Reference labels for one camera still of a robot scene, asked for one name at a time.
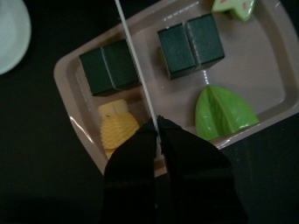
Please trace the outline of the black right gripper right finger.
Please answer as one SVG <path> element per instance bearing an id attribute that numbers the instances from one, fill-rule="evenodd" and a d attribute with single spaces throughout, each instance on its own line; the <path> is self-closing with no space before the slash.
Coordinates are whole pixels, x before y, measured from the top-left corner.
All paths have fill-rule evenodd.
<path id="1" fill-rule="evenodd" d="M 158 126 L 178 224 L 249 224 L 229 158 L 171 120 Z"/>

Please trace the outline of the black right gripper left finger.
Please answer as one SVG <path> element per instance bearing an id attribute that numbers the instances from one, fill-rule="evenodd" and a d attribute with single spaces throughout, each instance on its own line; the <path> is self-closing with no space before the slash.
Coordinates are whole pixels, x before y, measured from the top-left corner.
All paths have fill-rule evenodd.
<path id="1" fill-rule="evenodd" d="M 101 224 L 155 224 L 155 151 L 157 130 L 149 121 L 107 162 Z"/>

